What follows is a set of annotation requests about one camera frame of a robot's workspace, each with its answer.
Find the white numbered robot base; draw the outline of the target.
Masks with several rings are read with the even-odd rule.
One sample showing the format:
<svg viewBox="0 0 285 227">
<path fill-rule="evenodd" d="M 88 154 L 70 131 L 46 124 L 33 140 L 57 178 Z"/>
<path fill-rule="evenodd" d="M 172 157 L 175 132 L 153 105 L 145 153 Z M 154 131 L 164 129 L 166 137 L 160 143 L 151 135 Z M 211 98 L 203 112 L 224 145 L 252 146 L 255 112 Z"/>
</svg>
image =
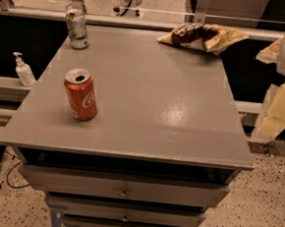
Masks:
<svg viewBox="0 0 285 227">
<path fill-rule="evenodd" d="M 121 17 L 134 17 L 140 15 L 138 6 L 143 3 L 143 0 L 120 0 L 120 5 L 113 8 L 113 12 Z"/>
</svg>

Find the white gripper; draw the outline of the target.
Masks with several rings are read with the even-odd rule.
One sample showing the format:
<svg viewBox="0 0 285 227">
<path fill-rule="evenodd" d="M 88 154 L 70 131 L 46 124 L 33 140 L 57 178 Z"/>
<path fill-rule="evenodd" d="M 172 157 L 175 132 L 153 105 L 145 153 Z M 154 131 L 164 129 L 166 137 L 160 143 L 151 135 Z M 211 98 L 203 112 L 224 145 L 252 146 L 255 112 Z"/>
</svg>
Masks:
<svg viewBox="0 0 285 227">
<path fill-rule="evenodd" d="M 285 76 L 285 34 L 260 50 L 256 59 L 265 64 L 275 64 L 277 71 Z M 285 84 L 271 85 L 266 91 L 258 114 L 252 139 L 273 141 L 285 130 Z"/>
</svg>

